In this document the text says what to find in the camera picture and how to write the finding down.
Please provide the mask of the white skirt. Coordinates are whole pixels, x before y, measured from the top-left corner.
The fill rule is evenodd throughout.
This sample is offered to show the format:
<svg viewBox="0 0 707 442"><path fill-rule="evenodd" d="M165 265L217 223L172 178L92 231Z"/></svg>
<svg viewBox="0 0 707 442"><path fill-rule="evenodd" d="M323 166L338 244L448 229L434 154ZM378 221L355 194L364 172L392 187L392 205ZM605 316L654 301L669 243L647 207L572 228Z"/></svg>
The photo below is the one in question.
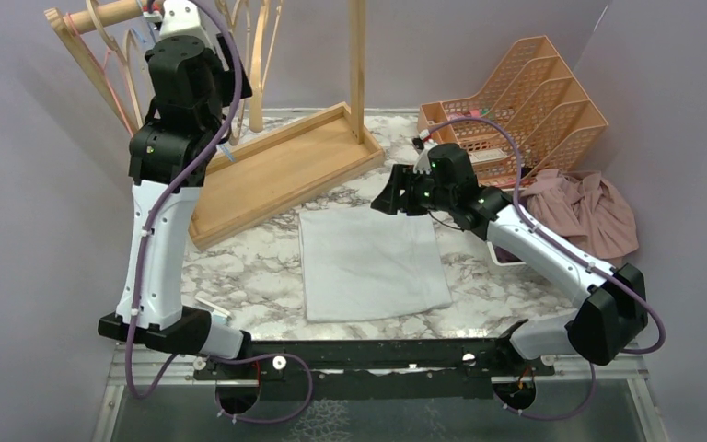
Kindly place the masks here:
<svg viewBox="0 0 707 442"><path fill-rule="evenodd" d="M308 211L299 237L309 322L384 320L452 303L426 216L367 206Z"/></svg>

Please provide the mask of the pink skirt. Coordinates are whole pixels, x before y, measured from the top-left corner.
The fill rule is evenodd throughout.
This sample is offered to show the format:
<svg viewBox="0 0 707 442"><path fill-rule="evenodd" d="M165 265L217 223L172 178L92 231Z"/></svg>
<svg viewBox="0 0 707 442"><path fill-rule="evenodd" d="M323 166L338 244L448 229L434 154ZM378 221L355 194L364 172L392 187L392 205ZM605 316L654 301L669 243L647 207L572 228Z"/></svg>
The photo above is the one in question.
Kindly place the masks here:
<svg viewBox="0 0 707 442"><path fill-rule="evenodd" d="M544 169L519 201L541 224L601 260L619 265L640 247L633 210L599 171Z"/></svg>

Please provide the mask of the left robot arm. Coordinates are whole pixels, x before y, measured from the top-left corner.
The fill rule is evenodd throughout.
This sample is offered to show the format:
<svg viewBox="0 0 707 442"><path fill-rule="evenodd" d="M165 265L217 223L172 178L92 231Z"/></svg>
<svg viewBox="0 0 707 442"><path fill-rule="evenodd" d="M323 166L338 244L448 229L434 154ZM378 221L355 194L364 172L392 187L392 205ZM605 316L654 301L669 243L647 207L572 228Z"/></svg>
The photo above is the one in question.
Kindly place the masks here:
<svg viewBox="0 0 707 442"><path fill-rule="evenodd" d="M132 250L121 300L99 319L99 335L166 354L207 355L231 378L249 373L249 334L180 294L186 235L235 75L205 43L168 37L145 59L155 96L129 143L133 180Z"/></svg>

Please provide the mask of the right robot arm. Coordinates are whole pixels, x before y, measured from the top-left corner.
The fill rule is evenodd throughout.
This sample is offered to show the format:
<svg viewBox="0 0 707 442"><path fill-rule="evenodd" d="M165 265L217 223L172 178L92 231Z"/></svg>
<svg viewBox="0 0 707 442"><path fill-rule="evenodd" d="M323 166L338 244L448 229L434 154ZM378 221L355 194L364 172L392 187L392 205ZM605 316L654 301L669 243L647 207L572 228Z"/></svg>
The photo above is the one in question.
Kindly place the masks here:
<svg viewBox="0 0 707 442"><path fill-rule="evenodd" d="M424 150L416 164L393 165L372 209L386 215L445 212L458 228L514 254L574 306L573 314L511 327L494 362L515 375L544 355L578 354L604 366L646 327L643 273L582 250L527 215L501 189L479 184L469 155L456 144Z"/></svg>

